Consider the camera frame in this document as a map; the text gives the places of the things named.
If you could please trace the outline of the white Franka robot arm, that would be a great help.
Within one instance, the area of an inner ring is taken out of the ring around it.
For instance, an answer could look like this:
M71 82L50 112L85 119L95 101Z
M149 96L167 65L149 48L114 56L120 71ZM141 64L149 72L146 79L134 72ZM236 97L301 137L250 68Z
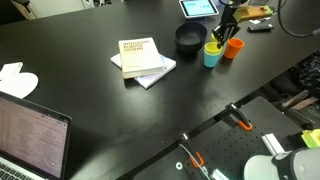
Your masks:
M217 48L224 44L224 56L233 59L244 43L234 38L240 30L238 24L242 20L252 20L254 16L240 15L242 10L248 11L244 6L247 0L218 0L225 6L221 22L212 30L218 42ZM320 147L307 144L306 148L292 151L276 152L272 156L255 155L244 166L244 180L319 180L320 179Z

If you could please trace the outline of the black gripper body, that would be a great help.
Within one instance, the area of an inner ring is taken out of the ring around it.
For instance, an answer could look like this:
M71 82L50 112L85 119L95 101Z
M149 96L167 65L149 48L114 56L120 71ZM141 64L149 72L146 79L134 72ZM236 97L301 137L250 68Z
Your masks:
M219 0L219 3L224 6L224 11L221 16L221 26L226 26L228 23L233 23L233 14L240 7L248 5L248 0Z

